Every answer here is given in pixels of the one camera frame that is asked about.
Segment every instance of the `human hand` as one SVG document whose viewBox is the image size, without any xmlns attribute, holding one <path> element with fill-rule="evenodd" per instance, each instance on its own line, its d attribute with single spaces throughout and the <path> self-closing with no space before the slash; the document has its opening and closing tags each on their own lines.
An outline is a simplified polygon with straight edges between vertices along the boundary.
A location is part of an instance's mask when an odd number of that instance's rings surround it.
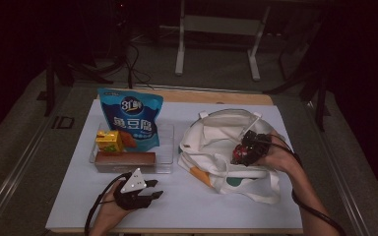
<svg viewBox="0 0 378 236">
<path fill-rule="evenodd" d="M 116 181 L 103 197 L 102 201 L 104 204 L 100 206 L 96 220 L 94 221 L 94 227 L 91 229 L 91 236 L 106 235 L 109 230 L 121 222 L 127 214 L 134 211 L 134 209 L 125 210 L 116 204 L 113 193 L 120 183 L 121 180 Z"/>
<path fill-rule="evenodd" d="M 272 135 L 273 144 L 287 148 L 286 144 L 277 138 L 279 136 L 278 132 L 273 130 L 270 134 Z M 255 164 L 266 165 L 287 174 L 291 173 L 295 168 L 300 167 L 300 164 L 292 154 L 276 146 L 270 146 L 268 154 L 259 158 Z"/>
</svg>

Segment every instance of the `snack package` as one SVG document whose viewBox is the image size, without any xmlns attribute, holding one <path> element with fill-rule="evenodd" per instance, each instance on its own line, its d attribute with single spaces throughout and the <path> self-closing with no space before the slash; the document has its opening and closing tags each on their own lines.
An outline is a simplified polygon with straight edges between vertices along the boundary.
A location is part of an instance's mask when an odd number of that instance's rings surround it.
<svg viewBox="0 0 378 236">
<path fill-rule="evenodd" d="M 111 130 L 118 130 L 127 151 L 158 147 L 156 119 L 162 96 L 132 90 L 99 88 L 100 105 Z"/>
</svg>

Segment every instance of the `small yellow package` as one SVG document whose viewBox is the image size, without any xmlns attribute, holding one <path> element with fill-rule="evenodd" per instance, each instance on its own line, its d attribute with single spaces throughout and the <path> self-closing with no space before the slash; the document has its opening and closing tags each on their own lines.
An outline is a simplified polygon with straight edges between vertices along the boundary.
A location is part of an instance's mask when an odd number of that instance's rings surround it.
<svg viewBox="0 0 378 236">
<path fill-rule="evenodd" d="M 124 146 L 122 145 L 121 136 L 118 131 L 97 131 L 96 144 L 101 151 L 122 151 Z"/>
</svg>

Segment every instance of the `white tote bag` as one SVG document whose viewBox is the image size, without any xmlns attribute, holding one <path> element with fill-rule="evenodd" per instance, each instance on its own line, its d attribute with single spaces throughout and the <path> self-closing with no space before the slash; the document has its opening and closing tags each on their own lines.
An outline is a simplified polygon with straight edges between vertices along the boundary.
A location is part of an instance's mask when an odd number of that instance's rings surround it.
<svg viewBox="0 0 378 236">
<path fill-rule="evenodd" d="M 200 119 L 185 132 L 180 143 L 178 164 L 220 194 L 238 193 L 255 202 L 278 203 L 281 194 L 276 170 L 231 164 L 232 152 L 248 130 L 269 134 L 273 127 L 260 114 L 247 110 L 201 112 Z M 248 186 L 258 180 L 269 181 L 272 193 L 251 191 Z"/>
</svg>

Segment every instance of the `clear plastic container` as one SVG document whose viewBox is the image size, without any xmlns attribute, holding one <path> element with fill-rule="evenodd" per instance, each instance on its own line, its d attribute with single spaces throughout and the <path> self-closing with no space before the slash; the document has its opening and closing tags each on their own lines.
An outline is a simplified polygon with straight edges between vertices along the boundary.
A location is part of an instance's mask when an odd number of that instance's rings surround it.
<svg viewBox="0 0 378 236">
<path fill-rule="evenodd" d="M 149 152 L 156 153 L 156 163 L 154 164 L 136 164 L 123 162 L 97 162 L 96 155 L 99 152 L 97 144 L 94 143 L 93 151 L 90 155 L 90 163 L 93 163 L 98 172 L 101 173 L 126 173 L 134 172 L 140 168 L 142 173 L 146 174 L 168 174 L 172 171 L 173 165 L 173 144 L 174 144 L 174 127 L 173 125 L 158 124 L 158 139 L 160 146 L 153 147 Z M 107 124 L 99 125 L 99 130 L 109 130 Z"/>
</svg>

